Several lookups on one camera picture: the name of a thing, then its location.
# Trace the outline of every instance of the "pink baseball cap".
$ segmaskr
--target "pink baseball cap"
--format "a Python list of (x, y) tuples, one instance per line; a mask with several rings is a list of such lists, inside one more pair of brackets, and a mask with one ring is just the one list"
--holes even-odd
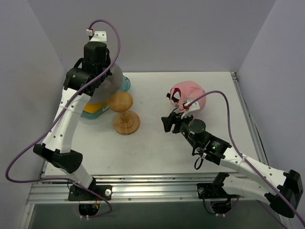
[[(180, 99), (177, 103), (173, 101), (173, 97), (176, 93), (179, 93), (180, 96)], [(183, 103), (188, 99), (196, 99), (199, 96), (203, 95), (204, 93), (205, 93), (204, 89), (194, 81), (184, 81), (177, 83), (172, 87), (170, 101), (174, 106), (177, 106), (177, 104), (179, 105), (178, 109), (180, 110), (180, 112), (185, 112)], [(200, 100), (198, 100), (198, 103), (201, 111), (205, 106), (206, 97), (203, 97)]]

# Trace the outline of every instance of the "white tabletop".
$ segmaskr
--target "white tabletop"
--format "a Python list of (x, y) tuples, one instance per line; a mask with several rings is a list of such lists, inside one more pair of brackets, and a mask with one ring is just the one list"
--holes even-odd
[[(206, 92), (219, 90), (226, 94), (231, 110), (233, 138), (241, 152), (257, 159), (247, 123), (229, 72), (200, 73), (125, 73), (131, 81), (132, 111), (141, 121), (132, 135), (120, 135), (112, 126), (115, 112), (108, 110), (94, 120), (81, 118), (72, 149), (83, 154), (83, 165), (92, 175), (145, 175), (218, 173), (232, 170), (204, 161), (194, 169), (198, 156), (181, 134), (165, 133), (162, 116), (168, 116), (173, 105), (166, 98), (172, 86), (192, 80)], [(206, 131), (231, 142), (227, 129), (226, 106), (220, 94), (207, 96), (206, 106), (197, 116), (206, 123)], [(45, 176), (64, 175), (48, 163)]]

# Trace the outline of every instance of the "bolt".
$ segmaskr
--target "bolt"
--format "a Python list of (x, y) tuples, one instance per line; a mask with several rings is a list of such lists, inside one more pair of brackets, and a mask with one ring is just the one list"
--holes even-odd
[(109, 197), (111, 195), (111, 190), (110, 189), (106, 189), (105, 190), (105, 196)]
[(198, 193), (199, 193), (199, 194), (202, 194), (203, 191), (204, 191), (204, 188), (203, 188), (203, 187), (200, 187), (200, 188), (198, 189)]

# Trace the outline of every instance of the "yellow object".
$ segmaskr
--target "yellow object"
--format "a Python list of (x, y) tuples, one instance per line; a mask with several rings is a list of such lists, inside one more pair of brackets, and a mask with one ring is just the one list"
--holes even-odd
[(92, 113), (96, 112), (97, 110), (101, 109), (103, 106), (107, 105), (108, 102), (109, 102), (109, 100), (107, 100), (106, 102), (100, 103), (100, 104), (86, 104), (84, 111), (92, 114)]

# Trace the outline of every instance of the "wooden mushroom-shaped stand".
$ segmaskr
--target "wooden mushroom-shaped stand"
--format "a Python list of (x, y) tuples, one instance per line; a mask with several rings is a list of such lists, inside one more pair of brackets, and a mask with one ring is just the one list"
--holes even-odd
[(140, 126), (139, 116), (129, 111), (133, 104), (132, 96), (127, 92), (113, 94), (108, 102), (111, 110), (118, 112), (113, 119), (113, 128), (121, 135), (131, 135)]

